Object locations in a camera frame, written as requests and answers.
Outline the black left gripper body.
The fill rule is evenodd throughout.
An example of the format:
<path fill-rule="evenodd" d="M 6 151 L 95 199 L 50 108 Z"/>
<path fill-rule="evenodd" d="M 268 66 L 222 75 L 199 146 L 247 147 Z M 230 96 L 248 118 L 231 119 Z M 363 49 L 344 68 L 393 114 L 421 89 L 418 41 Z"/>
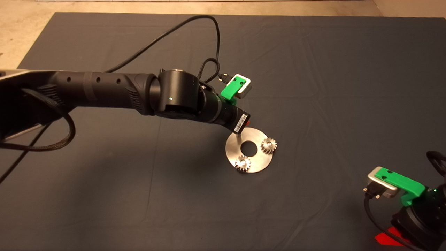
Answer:
<path fill-rule="evenodd" d="M 245 120 L 250 113 L 232 104 L 222 104 L 219 113 L 219 125 L 230 130 L 232 133 L 241 134 L 245 128 Z"/>

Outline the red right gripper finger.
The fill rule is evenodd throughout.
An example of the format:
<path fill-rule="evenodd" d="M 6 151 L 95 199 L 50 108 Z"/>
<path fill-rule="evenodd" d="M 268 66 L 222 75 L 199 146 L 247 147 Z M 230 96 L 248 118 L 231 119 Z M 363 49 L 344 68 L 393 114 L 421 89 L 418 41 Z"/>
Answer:
<path fill-rule="evenodd" d="M 387 231 L 390 232 L 391 234 L 397 236 L 398 238 L 402 237 L 401 232 L 399 230 L 397 230 L 395 227 L 390 227 L 387 229 Z M 390 238 L 384 232 L 381 232 L 378 235 L 376 235 L 375 240 L 377 241 L 377 243 L 379 243 L 382 246 L 403 246 L 401 243 Z"/>

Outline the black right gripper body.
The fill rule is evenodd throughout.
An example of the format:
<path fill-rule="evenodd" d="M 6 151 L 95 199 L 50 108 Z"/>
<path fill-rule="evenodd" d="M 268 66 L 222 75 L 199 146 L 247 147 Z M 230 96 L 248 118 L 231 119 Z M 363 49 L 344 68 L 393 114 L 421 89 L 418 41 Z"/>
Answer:
<path fill-rule="evenodd" d="M 444 192 L 424 192 L 395 213 L 391 224 L 416 247 L 438 251 L 446 235 Z"/>

